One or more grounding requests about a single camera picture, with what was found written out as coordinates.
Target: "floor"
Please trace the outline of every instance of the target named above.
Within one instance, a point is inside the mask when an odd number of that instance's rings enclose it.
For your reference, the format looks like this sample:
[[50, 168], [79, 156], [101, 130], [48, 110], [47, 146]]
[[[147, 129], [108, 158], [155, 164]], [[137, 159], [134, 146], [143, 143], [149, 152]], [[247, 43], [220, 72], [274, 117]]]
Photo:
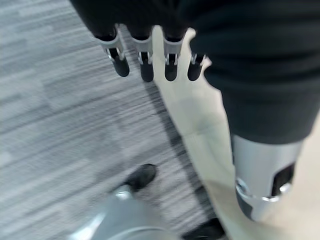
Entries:
[[0, 239], [62, 240], [137, 166], [177, 233], [214, 217], [153, 82], [111, 62], [67, 0], [0, 2]]

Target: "black shoe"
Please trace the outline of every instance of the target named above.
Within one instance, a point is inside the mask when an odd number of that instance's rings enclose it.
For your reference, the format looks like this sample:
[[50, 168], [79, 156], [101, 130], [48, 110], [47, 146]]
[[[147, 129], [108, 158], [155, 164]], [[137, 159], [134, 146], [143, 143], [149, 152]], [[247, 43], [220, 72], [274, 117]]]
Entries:
[[218, 240], [225, 235], [217, 218], [211, 219], [182, 236], [184, 240]]
[[131, 173], [122, 185], [129, 185], [134, 192], [137, 192], [151, 183], [157, 174], [157, 168], [153, 164], [144, 164]]

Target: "robotic finger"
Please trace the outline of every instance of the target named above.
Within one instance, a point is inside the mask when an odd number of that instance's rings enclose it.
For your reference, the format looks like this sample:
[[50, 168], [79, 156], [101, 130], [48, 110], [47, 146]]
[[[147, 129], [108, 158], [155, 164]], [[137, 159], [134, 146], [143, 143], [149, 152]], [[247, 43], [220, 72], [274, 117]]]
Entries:
[[151, 82], [154, 79], [153, 68], [153, 44], [152, 44], [152, 26], [136, 28], [127, 26], [140, 63], [141, 77], [145, 82]]
[[97, 40], [108, 55], [109, 59], [112, 61], [114, 69], [118, 75], [126, 77], [130, 70], [124, 53], [124, 45], [120, 39], [118, 26], [113, 26], [108, 32], [108, 35], [97, 38]]

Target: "black fingertip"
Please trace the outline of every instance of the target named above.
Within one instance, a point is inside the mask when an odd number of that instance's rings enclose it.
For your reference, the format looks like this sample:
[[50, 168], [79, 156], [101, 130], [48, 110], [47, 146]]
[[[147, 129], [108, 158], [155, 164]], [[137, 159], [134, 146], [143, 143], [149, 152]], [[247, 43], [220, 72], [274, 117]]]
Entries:
[[192, 64], [190, 62], [189, 68], [188, 68], [188, 79], [190, 81], [195, 81], [199, 78], [201, 74], [202, 66], [198, 63]]
[[164, 67], [164, 76], [165, 78], [172, 82], [177, 77], [178, 66], [174, 64], [165, 65]]
[[126, 77], [129, 75], [129, 65], [127, 62], [126, 57], [124, 57], [123, 60], [120, 60], [119, 56], [116, 56], [114, 58], [114, 61], [112, 61], [114, 69], [116, 73], [121, 77]]
[[143, 81], [145, 81], [146, 83], [149, 83], [154, 79], [154, 68], [152, 63], [140, 64], [140, 72]]

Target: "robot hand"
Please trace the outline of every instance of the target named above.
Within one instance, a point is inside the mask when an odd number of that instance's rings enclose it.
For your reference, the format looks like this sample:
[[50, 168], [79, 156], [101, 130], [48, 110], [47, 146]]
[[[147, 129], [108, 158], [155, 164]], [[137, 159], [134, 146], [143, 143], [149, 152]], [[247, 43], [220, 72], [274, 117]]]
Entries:
[[[165, 58], [165, 77], [173, 81], [177, 77], [178, 60], [188, 25], [176, 14], [177, 3], [151, 0], [71, 0], [83, 22], [97, 38], [115, 71], [122, 77], [129, 74], [124, 45], [118, 24], [125, 24], [131, 34], [140, 63], [141, 77], [145, 82], [154, 78], [152, 29], [162, 26]], [[192, 54], [188, 77], [195, 81], [201, 72], [204, 54]]]

